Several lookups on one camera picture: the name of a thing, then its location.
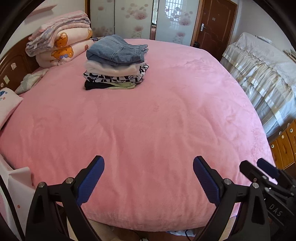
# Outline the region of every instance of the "sliding wardrobe door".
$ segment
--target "sliding wardrobe door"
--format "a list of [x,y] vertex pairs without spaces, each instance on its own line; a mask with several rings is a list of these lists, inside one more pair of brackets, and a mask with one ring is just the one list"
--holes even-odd
[[114,34],[114,5],[116,0],[90,0],[93,37]]
[[149,39],[152,8],[153,0],[115,0],[115,33],[126,39]]
[[199,0],[159,0],[155,40],[190,45]]

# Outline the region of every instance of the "screw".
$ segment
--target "screw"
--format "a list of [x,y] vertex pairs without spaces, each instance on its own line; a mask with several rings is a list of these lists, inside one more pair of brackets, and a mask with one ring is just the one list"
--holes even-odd
[[72,177],[69,177],[69,178],[66,179],[65,182],[66,182],[67,184],[71,184],[73,181],[74,181],[74,179],[73,179]]
[[230,184],[232,183],[232,181],[231,181],[230,179],[228,179],[228,178],[225,178],[225,179],[224,179],[224,183],[225,183],[226,185],[230,185]]
[[45,182],[40,182],[39,184],[38,184],[38,187],[40,187],[40,188],[42,188],[42,187],[44,187],[45,186]]
[[253,186],[254,188],[259,188],[258,183],[253,183],[252,186]]

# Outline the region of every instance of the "pillow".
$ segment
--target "pillow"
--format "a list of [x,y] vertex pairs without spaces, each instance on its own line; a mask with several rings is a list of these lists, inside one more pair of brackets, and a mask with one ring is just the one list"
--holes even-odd
[[48,69],[43,69],[37,71],[34,74],[27,74],[20,83],[20,86],[15,90],[15,93],[19,95],[30,90],[35,84],[39,82],[39,80],[41,80],[47,71]]
[[0,129],[22,100],[22,97],[18,96],[9,88],[0,90]]

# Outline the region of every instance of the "white folded sweater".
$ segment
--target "white folded sweater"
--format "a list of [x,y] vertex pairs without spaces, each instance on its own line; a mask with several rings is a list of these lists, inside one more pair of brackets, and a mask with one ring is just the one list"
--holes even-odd
[[128,75],[140,75],[140,67],[146,62],[140,64],[131,64],[127,66],[111,66],[108,64],[101,64],[93,60],[87,60],[84,64],[86,71],[93,74],[101,74],[112,77],[122,77]]

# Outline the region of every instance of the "wooden headboard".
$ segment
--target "wooden headboard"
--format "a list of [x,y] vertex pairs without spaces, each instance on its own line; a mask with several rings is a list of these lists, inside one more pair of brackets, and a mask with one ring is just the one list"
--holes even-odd
[[26,74],[39,68],[35,57],[29,57],[26,52],[28,37],[15,44],[0,61],[0,89],[8,87],[15,91]]

